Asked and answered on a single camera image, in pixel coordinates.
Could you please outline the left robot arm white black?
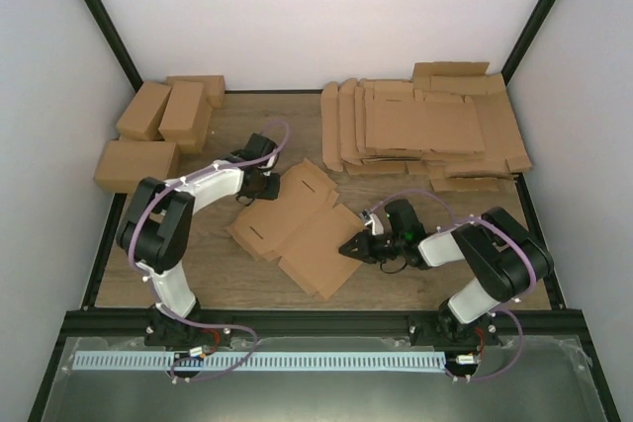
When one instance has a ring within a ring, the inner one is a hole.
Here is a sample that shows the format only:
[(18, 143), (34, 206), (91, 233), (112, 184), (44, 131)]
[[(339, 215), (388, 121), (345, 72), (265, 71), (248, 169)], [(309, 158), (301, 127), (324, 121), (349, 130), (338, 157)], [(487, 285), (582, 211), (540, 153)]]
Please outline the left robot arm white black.
[(226, 197), (276, 200), (280, 175), (274, 167), (286, 142), (254, 133), (241, 149), (202, 169), (174, 179), (147, 177), (138, 183), (116, 242), (154, 292), (151, 337), (182, 347), (201, 338), (200, 303), (183, 265), (193, 217)]

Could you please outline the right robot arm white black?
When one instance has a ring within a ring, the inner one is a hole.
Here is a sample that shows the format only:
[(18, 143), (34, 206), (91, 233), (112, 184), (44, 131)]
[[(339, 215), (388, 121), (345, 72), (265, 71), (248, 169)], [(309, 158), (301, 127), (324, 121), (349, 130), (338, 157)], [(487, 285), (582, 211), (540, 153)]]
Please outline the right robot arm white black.
[(505, 209), (494, 207), (446, 230), (428, 232), (406, 199), (384, 205), (390, 228), (372, 210), (363, 211), (364, 228), (338, 253), (365, 264), (401, 259), (405, 267), (431, 270), (464, 261), (474, 279), (440, 305), (435, 321), (419, 333), (460, 346), (484, 335), (483, 317), (551, 274), (554, 262), (545, 244)]

